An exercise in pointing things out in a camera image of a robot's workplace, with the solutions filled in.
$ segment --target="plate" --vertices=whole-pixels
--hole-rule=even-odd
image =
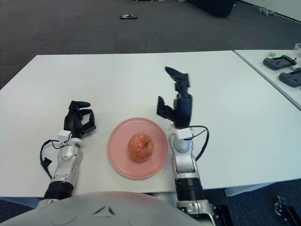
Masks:
[[[144,133],[154,142],[154,150],[149,159],[136,162],[127,153],[127,145],[133,135]],[[114,169],[125,177],[143,179],[157,173],[163,166],[168,152],[168,142],[164,131],[154,122],[145,118],[132,118],[119,124],[108,142],[108,159]]]

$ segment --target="black cable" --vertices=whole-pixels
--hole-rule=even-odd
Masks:
[[[63,143],[67,143],[69,140],[70,140],[70,135],[71,133],[69,134],[68,136],[68,140],[64,141]],[[48,174],[48,176],[50,177],[50,179],[52,179],[51,175],[50,175],[50,172],[48,170],[48,165],[52,162],[51,160],[47,159],[47,158],[42,158],[42,152],[43,152],[43,149],[44,147],[49,144],[51,142],[52,146],[55,148],[55,149],[61,149],[62,147],[65,147],[67,145],[62,145],[60,147],[55,147],[55,144],[53,142],[59,142],[58,140],[48,140],[48,141],[45,141],[41,147],[41,150],[40,150],[40,163],[41,163],[41,166],[43,167],[44,171]]]
[[[192,138],[195,138],[199,135],[201,135],[203,132],[207,131],[207,136],[206,136],[206,140],[205,140],[205,143],[201,149],[201,151],[198,153],[198,155],[196,156],[196,161],[202,156],[202,154],[204,153],[206,147],[207,147],[207,144],[208,144],[208,140],[209,140],[209,129],[206,127],[206,126],[189,126],[189,128],[204,128],[205,130],[203,130],[202,132],[200,132],[199,134],[197,134],[196,136],[192,135]]]

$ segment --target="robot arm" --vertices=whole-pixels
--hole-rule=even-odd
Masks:
[[[171,162],[178,197],[177,207],[195,218],[206,214],[215,226],[214,206],[204,199],[196,159],[192,154],[194,136],[190,129],[192,96],[187,92],[190,86],[188,74],[170,67],[165,70],[175,81],[178,94],[174,100],[174,109],[165,105],[162,97],[158,97],[157,114],[173,122],[168,141],[173,152]]]
[[[69,112],[64,121],[64,130],[57,135],[58,140],[56,142],[59,142],[61,145],[57,148],[60,149],[57,156],[57,168],[51,178],[43,200],[38,203],[37,207],[46,206],[49,203],[71,197],[82,157],[80,150],[82,146],[81,137],[96,129],[93,111],[90,109],[81,109],[89,106],[90,103],[88,102],[71,101]],[[82,125],[83,116],[87,114],[90,114],[89,122]],[[50,163],[51,161],[47,158],[41,161],[41,165],[48,174],[47,166]]]

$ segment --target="table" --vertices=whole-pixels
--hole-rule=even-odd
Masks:
[[[235,50],[245,62],[247,62],[255,71],[264,77],[271,85],[279,90],[287,99],[289,99],[299,110],[301,110],[301,91],[300,87],[290,87],[281,82],[278,78],[282,72],[292,72],[291,69],[285,68],[273,71],[267,68],[262,62],[270,52],[276,53],[275,57],[287,55],[295,58],[292,50]],[[301,58],[297,58],[297,64],[301,67]]]
[[[171,151],[143,180],[121,176],[106,156],[111,132],[128,118],[152,119],[168,133],[171,122],[156,115],[158,96],[172,105],[176,95],[165,66],[190,74],[191,125],[210,129],[197,162],[204,189],[301,178],[301,112],[232,51],[49,55],[36,56],[0,91],[0,196],[44,195],[40,147],[63,128],[71,100],[90,102],[97,125],[83,137],[74,194],[174,191]],[[195,155],[205,136],[195,139]],[[53,171],[57,150],[44,153]]]

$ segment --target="apple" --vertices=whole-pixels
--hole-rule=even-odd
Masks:
[[[127,150],[132,160],[144,161],[151,156],[154,150],[154,143],[146,134],[137,133],[130,139]]]

